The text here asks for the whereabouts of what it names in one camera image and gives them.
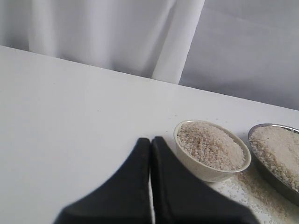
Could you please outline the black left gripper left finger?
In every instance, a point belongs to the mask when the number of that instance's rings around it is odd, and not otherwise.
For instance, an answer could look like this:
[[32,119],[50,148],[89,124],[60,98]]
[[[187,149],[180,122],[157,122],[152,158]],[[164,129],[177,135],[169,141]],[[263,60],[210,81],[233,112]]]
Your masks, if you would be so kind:
[[64,207],[56,224],[150,224],[150,140],[139,138],[122,166],[100,187]]

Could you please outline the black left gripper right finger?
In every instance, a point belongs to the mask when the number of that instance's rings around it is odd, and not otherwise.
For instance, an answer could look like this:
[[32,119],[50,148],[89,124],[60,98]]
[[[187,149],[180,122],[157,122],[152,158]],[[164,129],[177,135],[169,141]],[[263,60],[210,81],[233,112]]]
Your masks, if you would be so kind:
[[193,175],[163,137],[151,143],[150,180],[157,224],[257,224],[245,206]]

